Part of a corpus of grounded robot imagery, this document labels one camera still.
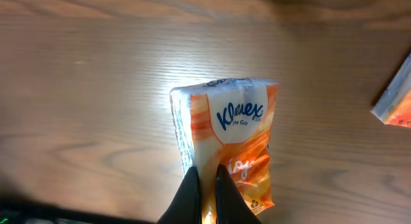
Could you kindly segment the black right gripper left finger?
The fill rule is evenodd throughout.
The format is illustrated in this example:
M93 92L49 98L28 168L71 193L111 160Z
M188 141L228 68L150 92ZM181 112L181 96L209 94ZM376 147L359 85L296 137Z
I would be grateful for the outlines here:
M166 212L156 224L201 224L201 192L198 171L190 167Z

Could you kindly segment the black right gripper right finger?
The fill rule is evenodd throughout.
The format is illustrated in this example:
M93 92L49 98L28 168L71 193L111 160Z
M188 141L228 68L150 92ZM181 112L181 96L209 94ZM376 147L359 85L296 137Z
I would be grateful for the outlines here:
M227 168L219 164L216 172L217 224L261 224L248 208Z

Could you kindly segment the orange tissue pack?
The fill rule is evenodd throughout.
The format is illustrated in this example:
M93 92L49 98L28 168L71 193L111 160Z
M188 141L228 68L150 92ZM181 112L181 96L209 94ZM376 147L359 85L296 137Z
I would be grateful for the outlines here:
M410 128L410 55L405 58L371 113L385 125Z
M202 223L218 223L218 166L247 213L274 206L268 151L277 90L272 80L225 78L170 91L183 173L196 167L199 175Z

